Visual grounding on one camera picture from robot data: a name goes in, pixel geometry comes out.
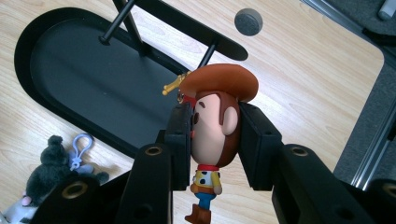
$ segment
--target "plush toy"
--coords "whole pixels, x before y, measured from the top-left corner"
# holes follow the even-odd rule
[[[100,184],[104,184],[109,179],[108,173],[101,172],[97,175],[84,172],[92,172],[90,166],[73,169],[69,165],[70,157],[74,153],[68,153],[62,146],[62,137],[53,135],[48,140],[48,147],[41,153],[41,164],[35,168],[30,175],[26,191],[21,200],[14,203],[4,213],[4,217],[9,223],[28,223],[33,217],[37,207],[44,202],[53,189],[67,178],[76,175],[85,175],[96,178]]]

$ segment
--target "round hole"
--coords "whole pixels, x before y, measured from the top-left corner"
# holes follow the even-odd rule
[[[160,147],[150,147],[146,149],[146,154],[149,156],[156,156],[158,154],[161,154],[163,152],[163,149]]]
[[[386,183],[382,187],[382,189],[389,195],[392,196],[393,198],[396,198],[396,185]]]
[[[134,217],[144,219],[152,213],[152,208],[148,204],[141,204],[134,210]]]
[[[88,185],[82,181],[76,181],[73,184],[67,186],[62,191],[62,196],[66,199],[75,199],[83,195],[88,189]]]
[[[252,8],[244,8],[236,13],[233,23],[239,33],[252,36],[262,29],[262,16]]]
[[[344,207],[336,208],[335,214],[337,214],[337,216],[345,220],[352,220],[355,218],[355,215],[353,215],[353,213],[349,209]]]
[[[292,149],[291,149],[291,152],[292,152],[294,155],[296,155],[296,156],[301,156],[301,157],[304,157],[304,156],[307,156],[307,155],[308,155],[308,152],[307,152],[305,149],[299,148],[299,147],[294,147],[294,148],[292,148]]]

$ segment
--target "eye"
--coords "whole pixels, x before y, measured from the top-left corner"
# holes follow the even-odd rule
[[[198,123],[198,120],[199,120],[199,113],[195,113],[194,114],[194,124],[196,124],[196,123]]]

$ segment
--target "brown cowboy hat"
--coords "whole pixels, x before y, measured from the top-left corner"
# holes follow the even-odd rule
[[[257,78],[246,68],[231,63],[206,65],[191,72],[181,82],[181,93],[195,97],[201,91],[224,91],[238,101],[252,100],[259,89]]]

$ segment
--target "stuffed animal keychain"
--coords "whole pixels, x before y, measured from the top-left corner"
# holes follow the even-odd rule
[[[88,139],[88,145],[79,153],[77,142],[80,138]],[[30,175],[26,192],[23,197],[12,204],[4,214],[0,213],[1,224],[29,223],[38,206],[43,203],[52,190],[69,177],[86,175],[94,177],[100,184],[109,179],[108,173],[93,175],[93,167],[81,165],[81,156],[91,148],[93,139],[87,133],[76,136],[73,141],[74,151],[67,152],[62,146],[62,137],[53,135],[48,140],[48,146],[40,156],[41,164]]]
[[[85,146],[81,150],[81,153],[79,153],[78,146],[77,146],[77,142],[78,142],[78,140],[80,138],[87,138],[88,139],[88,145]],[[74,140],[73,140],[73,149],[75,151],[74,152],[73,151],[69,152],[69,156],[70,156],[70,159],[71,159],[71,160],[69,160],[69,166],[70,166],[70,170],[71,171],[76,170],[79,174],[92,173],[93,166],[91,166],[89,164],[85,164],[85,165],[81,166],[81,162],[82,162],[81,156],[82,156],[82,154],[84,154],[84,152],[86,152],[88,149],[91,148],[92,143],[93,143],[93,138],[92,138],[92,136],[90,134],[87,134],[87,133],[81,133],[81,134],[77,135],[74,138]]]

